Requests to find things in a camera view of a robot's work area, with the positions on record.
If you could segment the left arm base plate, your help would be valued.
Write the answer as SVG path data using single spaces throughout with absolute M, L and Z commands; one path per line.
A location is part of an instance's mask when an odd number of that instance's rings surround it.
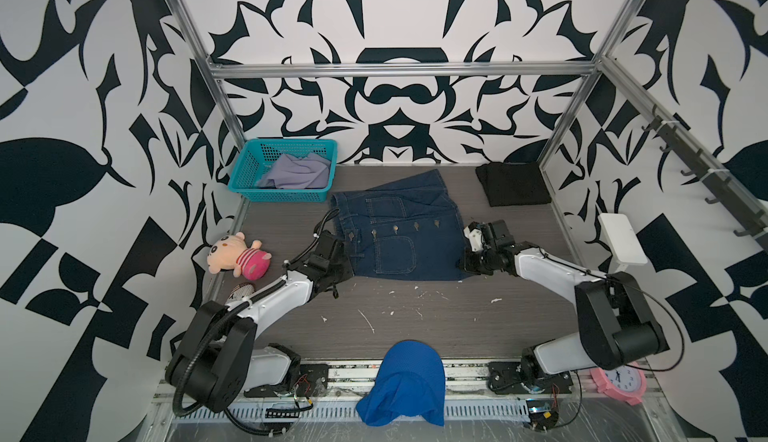
M 286 378 L 278 385 L 262 385 L 244 392 L 246 398 L 289 397 L 299 398 L 323 395 L 326 392 L 330 365 L 301 363 L 290 368 Z

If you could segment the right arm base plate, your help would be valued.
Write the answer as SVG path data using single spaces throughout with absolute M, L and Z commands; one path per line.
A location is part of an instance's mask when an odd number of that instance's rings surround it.
M 533 359 L 489 362 L 488 389 L 497 395 L 544 394 L 553 390 L 569 394 L 573 378 L 568 373 L 546 374 Z

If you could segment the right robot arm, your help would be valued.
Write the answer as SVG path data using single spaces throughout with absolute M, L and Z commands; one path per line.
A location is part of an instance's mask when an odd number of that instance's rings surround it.
M 517 242 L 504 221 L 472 222 L 459 268 L 472 275 L 498 271 L 537 283 L 570 302 L 577 331 L 525 349 L 514 385 L 538 388 L 583 369 L 616 369 L 665 352 L 669 345 L 646 294 L 626 272 L 603 273 L 567 262 L 529 242 Z

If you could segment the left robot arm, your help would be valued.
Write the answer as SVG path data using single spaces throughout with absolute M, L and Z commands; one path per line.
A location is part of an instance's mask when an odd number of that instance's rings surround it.
M 255 341 L 317 295 L 337 295 L 337 286 L 352 275 L 343 239 L 324 230 L 273 283 L 226 304 L 203 304 L 166 368 L 165 380 L 174 387 L 174 414 L 184 417 L 203 407 L 219 413 L 242 392 L 259 386 L 289 391 L 300 357 L 275 344 L 256 351 Z

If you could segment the black skirt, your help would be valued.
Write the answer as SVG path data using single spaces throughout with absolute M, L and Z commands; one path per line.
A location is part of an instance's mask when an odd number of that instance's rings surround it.
M 476 167 L 475 174 L 491 207 L 551 202 L 543 175 L 535 163 L 491 162 Z

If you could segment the dark blue denim skirt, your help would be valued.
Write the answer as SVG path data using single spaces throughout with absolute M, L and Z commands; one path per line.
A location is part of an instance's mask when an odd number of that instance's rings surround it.
M 437 170 L 361 191 L 334 192 L 336 233 L 359 277 L 457 282 L 466 247 L 457 204 Z

